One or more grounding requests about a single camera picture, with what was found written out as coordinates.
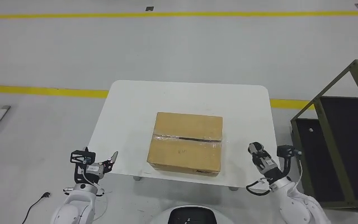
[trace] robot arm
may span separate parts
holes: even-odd
[[[252,155],[252,161],[257,169],[270,185],[270,190],[260,194],[249,189],[257,183],[255,182],[246,187],[250,193],[258,196],[271,193],[278,200],[278,209],[287,224],[331,224],[319,203],[313,197],[298,192],[296,184],[287,177],[290,160],[295,155],[300,156],[302,154],[300,151],[292,146],[278,146],[277,155],[285,159],[283,171],[278,168],[262,144],[250,143],[248,152]]]
[[[63,189],[68,195],[62,206],[52,216],[51,224],[90,224],[95,217],[96,197],[104,195],[98,181],[112,170],[118,152],[104,162],[95,163],[96,154],[76,150],[71,153],[70,162],[76,165],[74,181],[76,185]]]

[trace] green metal frame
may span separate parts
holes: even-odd
[[[302,148],[300,136],[298,133],[298,127],[297,127],[297,119],[311,106],[314,105],[314,108],[317,112],[318,120],[322,128],[322,132],[324,135],[324,138],[327,143],[329,154],[331,155],[332,162],[334,165],[334,168],[336,170],[338,180],[340,182],[343,195],[345,197],[344,201],[341,202],[322,202],[321,206],[323,208],[352,208],[352,207],[358,207],[358,200],[355,199],[354,192],[352,190],[352,186],[350,184],[347,172],[345,170],[342,158],[340,156],[340,153],[337,149],[337,145],[335,142],[335,138],[332,133],[332,129],[329,126],[326,114],[324,112],[324,109],[322,107],[321,103],[321,96],[323,96],[334,84],[336,84],[344,75],[346,75],[348,72],[351,73],[355,83],[358,87],[358,60],[355,59],[346,69],[344,69],[332,82],[330,82],[316,97],[313,98],[300,112],[297,113],[296,116],[294,116],[291,120],[291,125],[293,129],[293,140],[294,144],[302,149],[303,156],[301,159],[302,163],[302,169],[304,172],[304,175],[302,177],[302,185],[305,190],[305,194],[311,195],[314,197],[314,189],[311,184],[311,179],[307,167],[307,163],[305,160],[305,154],[304,149]]]

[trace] black cable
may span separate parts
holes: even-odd
[[[25,219],[23,220],[22,224],[24,224],[25,221],[27,220],[27,217],[29,216],[30,209],[31,209],[34,205],[36,205],[41,199],[43,199],[43,198],[48,198],[49,196],[50,196],[50,193],[49,193],[49,192],[45,192],[45,193],[41,196],[41,198],[40,198],[39,200],[37,200],[37,202],[35,202],[33,205],[31,205],[31,206],[29,207],[29,210],[27,211],[26,217],[25,217]]]
[[[263,192],[263,193],[257,193],[257,192],[253,192],[252,190],[250,190],[250,187],[252,187],[252,186],[254,186],[254,185],[256,185],[256,184],[258,184],[258,181],[257,181],[257,180],[256,180],[254,183],[252,183],[252,184],[250,184],[250,185],[247,185],[247,186],[246,186],[246,190],[247,190],[248,192],[250,192],[251,194],[256,195],[256,196],[264,196],[264,195],[266,195],[266,194],[268,194],[268,193],[270,192],[270,190],[267,190],[267,191],[265,191],[265,192]]]

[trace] black panel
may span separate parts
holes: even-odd
[[[214,212],[207,208],[182,207],[172,210],[168,224],[216,224]]]
[[[321,103],[358,200],[358,98],[321,97]]]
[[[316,200],[345,200],[318,119],[297,119],[296,123]]]

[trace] white table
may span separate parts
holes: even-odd
[[[218,176],[157,171],[147,163],[159,111],[223,117]],[[255,141],[279,163],[269,93],[263,86],[119,80],[110,88],[88,148],[97,162],[118,151],[115,174],[244,188],[262,177],[247,152]]]

